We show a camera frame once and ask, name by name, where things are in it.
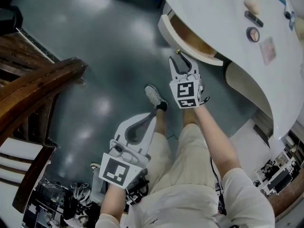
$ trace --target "white sneaker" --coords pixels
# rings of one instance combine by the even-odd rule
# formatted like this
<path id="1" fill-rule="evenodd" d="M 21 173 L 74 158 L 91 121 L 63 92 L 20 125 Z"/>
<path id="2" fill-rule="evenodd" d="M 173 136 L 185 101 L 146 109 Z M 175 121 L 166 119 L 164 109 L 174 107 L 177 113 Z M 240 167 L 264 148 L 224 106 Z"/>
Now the white sneaker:
<path id="1" fill-rule="evenodd" d="M 156 108 L 158 105 L 164 102 L 167 105 L 167 109 L 168 109 L 168 102 L 161 97 L 160 93 L 153 85 L 147 85 L 144 91 L 148 96 L 150 102 L 154 105 L 154 108 Z"/>

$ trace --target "person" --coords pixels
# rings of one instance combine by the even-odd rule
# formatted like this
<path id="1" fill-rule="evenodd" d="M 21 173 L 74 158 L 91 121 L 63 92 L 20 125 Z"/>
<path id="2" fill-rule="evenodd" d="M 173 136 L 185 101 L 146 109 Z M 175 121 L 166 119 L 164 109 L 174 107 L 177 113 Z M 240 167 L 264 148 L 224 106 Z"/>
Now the person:
<path id="1" fill-rule="evenodd" d="M 156 107 L 156 126 L 147 165 L 149 194 L 129 210 L 130 228 L 275 227 L 273 209 L 241 169 L 237 153 L 205 105 L 183 110 L 184 128 L 176 160 L 165 137 L 167 102 L 148 85 L 146 95 Z M 227 216 L 218 215 L 219 198 L 210 155 L 219 171 Z M 118 228 L 125 190 L 110 185 L 96 228 Z"/>

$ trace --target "white table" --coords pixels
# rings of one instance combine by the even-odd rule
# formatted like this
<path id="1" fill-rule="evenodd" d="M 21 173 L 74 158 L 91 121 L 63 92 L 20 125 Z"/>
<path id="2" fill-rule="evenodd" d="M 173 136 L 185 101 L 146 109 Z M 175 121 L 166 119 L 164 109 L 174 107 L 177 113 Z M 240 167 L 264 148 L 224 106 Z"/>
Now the white table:
<path id="1" fill-rule="evenodd" d="M 234 63 L 228 67 L 228 84 L 273 119 L 275 139 L 284 136 L 304 101 L 300 75 L 303 48 L 283 15 L 284 5 L 279 0 L 257 0 L 261 8 L 258 17 L 264 22 L 264 27 L 258 28 L 259 42 L 272 36 L 277 54 L 265 66 L 259 43 L 246 37 L 246 29 L 256 26 L 244 17 L 244 0 L 166 1 L 195 34 Z"/>

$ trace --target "sticker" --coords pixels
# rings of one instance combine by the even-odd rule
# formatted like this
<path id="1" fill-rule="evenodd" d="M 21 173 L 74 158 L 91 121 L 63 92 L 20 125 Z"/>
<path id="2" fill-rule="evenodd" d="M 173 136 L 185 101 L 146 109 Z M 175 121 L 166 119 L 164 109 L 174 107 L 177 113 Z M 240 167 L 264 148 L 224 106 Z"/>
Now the sticker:
<path id="1" fill-rule="evenodd" d="M 276 57 L 276 49 L 274 40 L 272 37 L 268 37 L 262 42 L 260 42 L 260 50 L 263 56 L 263 61 L 265 65 L 268 65 L 272 62 L 272 60 Z"/>
<path id="2" fill-rule="evenodd" d="M 193 82 L 180 83 L 177 85 L 177 97 L 184 98 L 194 96 Z"/>
<path id="3" fill-rule="evenodd" d="M 124 185 L 130 166 L 117 160 L 109 159 L 103 178 L 108 179 L 120 186 Z"/>
<path id="4" fill-rule="evenodd" d="M 181 108 L 196 107 L 195 99 L 179 100 Z"/>

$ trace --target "cosmetic item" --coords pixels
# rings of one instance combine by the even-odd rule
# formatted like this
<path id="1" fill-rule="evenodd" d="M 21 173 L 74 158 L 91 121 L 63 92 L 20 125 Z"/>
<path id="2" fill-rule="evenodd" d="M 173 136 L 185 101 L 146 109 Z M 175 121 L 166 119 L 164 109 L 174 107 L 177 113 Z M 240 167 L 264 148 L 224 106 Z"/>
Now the cosmetic item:
<path id="1" fill-rule="evenodd" d="M 291 10 L 288 6 L 288 3 L 285 5 L 284 16 L 286 19 L 291 19 Z"/>
<path id="2" fill-rule="evenodd" d="M 245 17 L 258 27 L 263 27 L 264 23 L 249 10 L 245 11 Z"/>
<path id="3" fill-rule="evenodd" d="M 258 42 L 260 40 L 260 32 L 255 27 L 248 27 L 246 30 L 248 40 L 251 42 Z"/>
<path id="4" fill-rule="evenodd" d="M 244 0 L 244 4 L 253 14 L 258 15 L 260 13 L 260 6 L 257 0 Z"/>

